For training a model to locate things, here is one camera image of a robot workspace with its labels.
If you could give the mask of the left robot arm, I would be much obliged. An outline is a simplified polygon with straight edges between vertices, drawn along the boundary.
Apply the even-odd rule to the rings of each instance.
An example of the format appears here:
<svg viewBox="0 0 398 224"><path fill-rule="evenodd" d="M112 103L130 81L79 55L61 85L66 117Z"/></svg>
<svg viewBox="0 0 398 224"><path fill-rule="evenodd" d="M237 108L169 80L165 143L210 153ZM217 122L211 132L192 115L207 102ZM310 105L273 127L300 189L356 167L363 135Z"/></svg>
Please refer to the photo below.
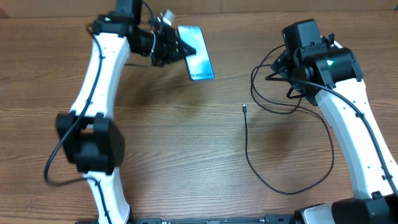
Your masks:
<svg viewBox="0 0 398 224"><path fill-rule="evenodd" d="M195 49L176 33L174 13L150 18L139 27L143 1L118 1L115 10L87 25L91 58L81 90L67 114L58 114L57 149L63 149L87 181L98 209L98 223L133 223L121 184L125 139L114 122L114 101L122 70L131 54L149 57L155 67L182 60Z"/></svg>

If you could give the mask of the blue Galaxy smartphone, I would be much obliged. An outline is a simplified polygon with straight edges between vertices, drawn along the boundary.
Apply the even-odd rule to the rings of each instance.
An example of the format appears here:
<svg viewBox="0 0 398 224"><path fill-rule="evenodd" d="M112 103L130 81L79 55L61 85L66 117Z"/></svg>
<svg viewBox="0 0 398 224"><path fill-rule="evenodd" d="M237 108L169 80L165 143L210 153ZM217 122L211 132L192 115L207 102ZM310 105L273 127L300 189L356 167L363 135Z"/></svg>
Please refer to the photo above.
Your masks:
<svg viewBox="0 0 398 224"><path fill-rule="evenodd" d="M185 57L191 81L212 80L215 78L211 60L199 26L178 26L180 38L196 50L194 55Z"/></svg>

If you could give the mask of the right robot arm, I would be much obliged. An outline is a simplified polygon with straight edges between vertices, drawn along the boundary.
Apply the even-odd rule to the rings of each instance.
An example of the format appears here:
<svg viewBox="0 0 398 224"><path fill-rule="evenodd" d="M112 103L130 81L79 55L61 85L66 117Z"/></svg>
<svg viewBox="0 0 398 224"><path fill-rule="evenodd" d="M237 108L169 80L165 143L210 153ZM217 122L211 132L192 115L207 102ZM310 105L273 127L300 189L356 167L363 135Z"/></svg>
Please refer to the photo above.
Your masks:
<svg viewBox="0 0 398 224"><path fill-rule="evenodd" d="M295 223L396 223L397 162L371 111L355 54L322 36L313 19L282 31L285 50L268 80L290 83L319 107L345 157L353 197L297 210Z"/></svg>

